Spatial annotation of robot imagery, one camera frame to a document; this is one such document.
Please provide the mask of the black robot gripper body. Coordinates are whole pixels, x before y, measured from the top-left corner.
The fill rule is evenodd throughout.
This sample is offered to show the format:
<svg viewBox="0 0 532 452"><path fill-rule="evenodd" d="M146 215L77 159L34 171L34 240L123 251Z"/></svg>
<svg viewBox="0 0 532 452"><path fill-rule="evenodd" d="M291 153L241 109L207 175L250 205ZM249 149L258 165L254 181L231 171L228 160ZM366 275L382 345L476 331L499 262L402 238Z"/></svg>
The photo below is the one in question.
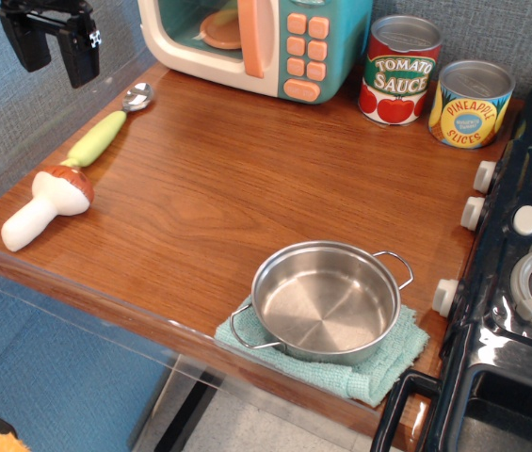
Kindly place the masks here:
<svg viewBox="0 0 532 452"><path fill-rule="evenodd" d="M0 16L22 19L38 17L42 19L66 21L88 18L93 6L87 1L74 0L10 0L0 2Z"/></svg>

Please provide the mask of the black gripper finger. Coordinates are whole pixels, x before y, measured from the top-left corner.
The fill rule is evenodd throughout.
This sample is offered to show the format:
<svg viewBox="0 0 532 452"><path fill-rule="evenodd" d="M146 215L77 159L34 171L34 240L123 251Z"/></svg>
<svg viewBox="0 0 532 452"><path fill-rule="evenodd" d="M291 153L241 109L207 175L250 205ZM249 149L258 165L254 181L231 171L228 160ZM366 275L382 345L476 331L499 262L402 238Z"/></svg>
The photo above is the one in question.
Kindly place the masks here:
<svg viewBox="0 0 532 452"><path fill-rule="evenodd" d="M21 65L30 73L51 62L45 32L26 13L0 11L0 22Z"/></svg>
<svg viewBox="0 0 532 452"><path fill-rule="evenodd" d="M74 89L81 88L100 74L99 46L102 37L89 16L72 16L56 37Z"/></svg>

